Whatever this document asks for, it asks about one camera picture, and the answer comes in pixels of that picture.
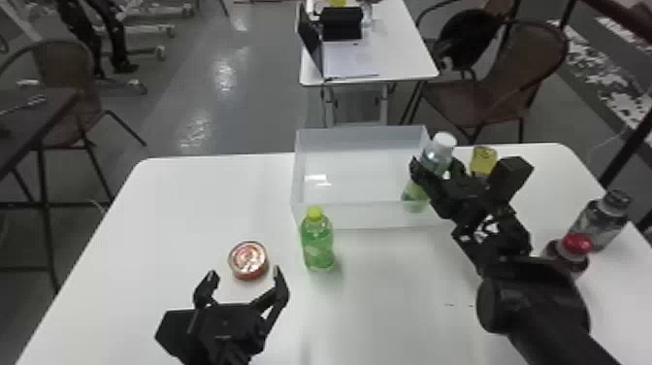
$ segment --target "black box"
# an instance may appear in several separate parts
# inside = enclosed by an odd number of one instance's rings
[[[362,9],[359,7],[324,8],[319,16],[321,37],[328,41],[348,41],[362,38]]]

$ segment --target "floor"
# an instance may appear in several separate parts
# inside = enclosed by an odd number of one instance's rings
[[[424,24],[425,32],[436,34],[452,14],[477,3],[479,0],[465,0],[430,17]],[[525,16],[546,20],[559,17],[563,8],[560,0],[524,3]],[[425,0],[407,0],[413,16],[429,4]],[[300,44],[293,34],[295,3],[228,5],[230,18],[223,15],[216,2],[204,2],[202,12],[193,19],[175,21],[178,36],[174,39],[134,40],[138,45],[165,44],[169,55],[165,62],[134,59],[142,66],[137,77],[147,85],[148,95],[131,95],[128,90],[105,94],[106,107],[123,116],[149,144],[141,148],[108,119],[93,129],[90,136],[98,145],[100,163],[114,189],[118,190],[132,168],[148,157],[292,151],[297,128],[321,126],[316,95],[298,84]],[[586,20],[591,16],[591,11],[580,5],[571,25],[591,42],[612,50],[615,54],[611,55],[641,78],[642,83],[652,82],[650,74],[644,74],[646,68],[642,64],[631,64],[630,58],[620,56],[631,50],[619,50],[603,42],[605,37],[592,30],[594,24]],[[36,27],[49,37],[69,37],[56,17],[43,17]],[[2,17],[0,31],[9,34],[14,50],[28,43]],[[488,52],[481,62],[480,73],[491,64],[491,55]],[[32,72],[26,63],[19,64],[0,78],[0,87],[12,87],[14,79]],[[399,84],[392,95],[392,122],[400,117],[412,87],[412,83]],[[585,102],[589,97],[578,94],[567,77],[550,78],[543,84],[528,118],[526,141],[563,143],[586,161],[591,147],[614,136],[614,128],[605,122],[605,115]],[[426,124],[432,131],[457,134],[426,106],[420,108],[416,122]],[[515,140],[516,126],[506,124],[488,128],[479,142]],[[616,139],[593,153],[589,168],[596,176],[620,146],[622,142]],[[30,156],[19,169],[35,188],[33,159]],[[48,163],[54,198],[103,198],[85,155],[55,152],[48,155]],[[651,181],[652,170],[636,157],[613,185],[635,197],[634,218],[652,206],[652,198],[647,194]],[[0,199],[18,198],[20,192],[12,179],[0,182]],[[75,265],[101,218],[102,213],[95,209],[55,213],[56,261],[61,277],[65,278]],[[0,248],[0,265],[41,262],[40,231],[32,229],[32,225],[40,224],[38,216],[12,212],[8,219],[10,231]],[[40,274],[0,276],[0,293],[0,364],[13,364],[47,310],[52,295],[47,278]]]

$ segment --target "white desk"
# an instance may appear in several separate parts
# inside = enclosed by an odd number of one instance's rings
[[[565,147],[499,152],[535,165],[513,200],[535,252],[603,194]],[[468,160],[470,150],[456,155]],[[191,305],[209,269],[222,277],[215,294],[221,302],[248,301],[272,287],[270,275],[232,278],[226,255],[245,239],[266,245],[291,292],[254,365],[525,363],[507,339],[477,323],[471,305],[478,278],[450,239],[449,222],[337,231],[341,271],[309,273],[288,205],[292,161],[283,153],[140,163],[17,364],[179,364],[153,335],[166,310]],[[652,249],[629,224],[591,259],[578,285],[594,337],[623,364],[650,364]]]
[[[349,0],[350,6],[355,2]],[[307,11],[312,12],[314,1],[307,1]],[[387,124],[387,85],[401,81],[429,80],[440,72],[435,66],[421,35],[403,0],[381,0],[374,4],[374,21],[363,27],[363,37],[369,40],[372,58],[378,75],[372,78],[343,79],[324,83],[308,51],[302,47],[299,83],[303,86],[328,87],[322,102],[326,107],[326,124],[335,125],[334,88],[352,84],[376,83],[381,87],[380,123]]]

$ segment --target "red cap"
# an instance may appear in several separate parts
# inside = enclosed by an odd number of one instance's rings
[[[570,253],[586,254],[591,251],[591,238],[583,233],[569,233],[562,239],[562,244]]]

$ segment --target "robotic arm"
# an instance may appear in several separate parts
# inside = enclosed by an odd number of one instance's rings
[[[483,278],[475,307],[485,330],[506,335],[530,365],[618,364],[589,335],[589,313],[569,273],[530,256],[530,233],[509,201],[532,165],[503,158],[486,182],[456,159],[448,180],[415,158],[409,169],[437,214],[457,224],[452,237]]]
[[[168,311],[156,331],[156,341],[185,365],[247,365],[265,348],[290,298],[278,266],[274,282],[273,288],[249,303],[219,304],[212,298],[219,276],[211,270],[195,289],[195,308]]]

